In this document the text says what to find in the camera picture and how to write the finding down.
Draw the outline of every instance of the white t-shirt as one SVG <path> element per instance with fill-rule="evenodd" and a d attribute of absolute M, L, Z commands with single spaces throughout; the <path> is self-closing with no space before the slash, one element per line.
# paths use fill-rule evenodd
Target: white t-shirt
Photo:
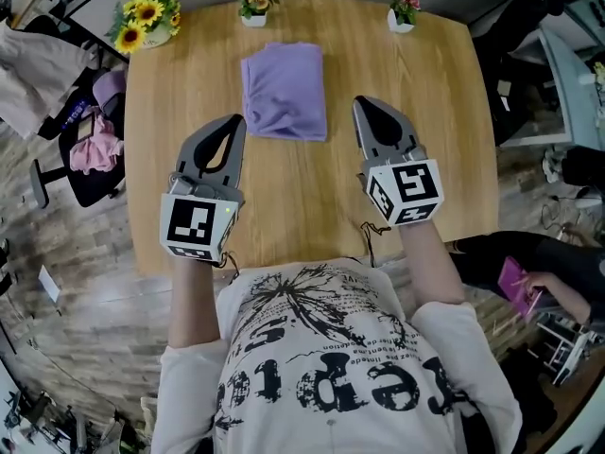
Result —
<path fill-rule="evenodd" d="M 243 271 L 216 309 L 222 340 L 162 357 L 152 454 L 512 452 L 521 412 L 470 305 L 410 325 L 383 272 L 339 259 Z"/>

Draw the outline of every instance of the wooden table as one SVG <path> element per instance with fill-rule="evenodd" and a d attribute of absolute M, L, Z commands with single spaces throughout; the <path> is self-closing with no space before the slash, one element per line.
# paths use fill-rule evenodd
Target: wooden table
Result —
<path fill-rule="evenodd" d="M 236 4 L 220 5 L 184 14 L 177 38 L 132 57 L 126 180 L 143 275 L 169 272 L 158 242 L 160 196 L 183 140 L 214 118 L 241 113 L 240 61 L 269 42 L 321 46 L 328 141 L 247 136 L 240 181 L 246 204 L 226 246 L 240 267 L 368 253 L 359 226 L 384 221 L 355 176 L 363 160 L 352 120 L 357 95 L 401 109 L 438 160 L 443 240 L 496 230 L 492 121 L 468 29 L 421 13 L 411 33 L 394 34 L 387 11 L 355 0 L 284 0 L 266 27 L 246 28 Z M 401 251 L 394 231 L 372 245 L 377 255 Z"/>

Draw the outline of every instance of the black chair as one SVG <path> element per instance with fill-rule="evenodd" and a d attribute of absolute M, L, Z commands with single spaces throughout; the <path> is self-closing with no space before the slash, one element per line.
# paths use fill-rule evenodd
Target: black chair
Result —
<path fill-rule="evenodd" d="M 66 41 L 76 47 L 86 47 L 87 45 L 86 36 L 79 32 L 78 29 L 69 28 L 61 32 L 53 19 L 46 15 L 36 17 L 27 24 L 23 32 L 48 35 Z M 97 56 L 97 69 L 87 67 L 82 71 L 74 82 L 76 90 L 67 98 L 65 105 L 54 118 L 48 116 L 44 120 L 38 130 L 38 136 L 41 136 L 48 141 L 54 140 L 65 129 L 67 123 L 74 118 L 78 118 L 78 113 L 81 114 L 89 105 L 95 105 L 95 97 L 93 96 L 92 88 L 93 83 L 99 76 L 99 69 L 103 58 L 102 49 L 100 47 L 97 50 Z"/>
<path fill-rule="evenodd" d="M 119 94 L 105 105 L 105 115 L 112 121 L 115 136 L 124 139 L 124 110 L 126 106 L 126 95 Z M 73 171 L 69 166 L 69 152 L 78 140 L 78 123 L 69 126 L 59 136 L 59 151 L 63 161 L 61 168 L 42 171 L 38 160 L 34 160 L 29 168 L 29 176 L 34 191 L 34 196 L 40 208 L 45 208 L 49 203 L 46 185 L 67 177 L 69 184 L 74 190 L 76 200 L 82 207 L 90 207 L 104 197 L 113 199 L 117 197 L 116 187 L 124 180 L 124 156 L 119 156 L 117 165 L 111 171 L 91 170 L 89 175 L 81 171 Z"/>
<path fill-rule="evenodd" d="M 510 57 L 544 17 L 561 15 L 563 0 L 513 0 L 484 35 L 473 39 L 492 113 L 495 144 L 501 145 L 527 122 L 530 112 L 523 96 L 527 84 L 552 80 L 547 69 Z M 512 82 L 510 109 L 498 94 L 498 82 Z"/>

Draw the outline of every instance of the purple towel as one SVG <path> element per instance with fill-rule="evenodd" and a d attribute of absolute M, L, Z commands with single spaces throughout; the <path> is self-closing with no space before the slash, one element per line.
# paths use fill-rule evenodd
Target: purple towel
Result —
<path fill-rule="evenodd" d="M 124 71 L 111 71 L 103 74 L 93 85 L 93 95 L 101 111 L 107 101 L 118 93 L 126 93 L 126 73 Z"/>
<path fill-rule="evenodd" d="M 244 117 L 255 136 L 325 141 L 321 48 L 271 43 L 242 60 Z"/>

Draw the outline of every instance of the white paper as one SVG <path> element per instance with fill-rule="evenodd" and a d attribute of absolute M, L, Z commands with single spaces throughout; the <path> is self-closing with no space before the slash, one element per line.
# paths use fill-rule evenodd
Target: white paper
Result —
<path fill-rule="evenodd" d="M 42 268 L 40 269 L 40 274 L 38 274 L 38 280 L 50 296 L 50 299 L 52 299 L 53 302 L 56 303 L 59 299 L 59 293 L 61 293 L 61 290 L 57 287 L 55 281 L 53 281 L 53 278 L 50 277 L 50 274 L 46 270 L 45 266 L 42 266 Z"/>

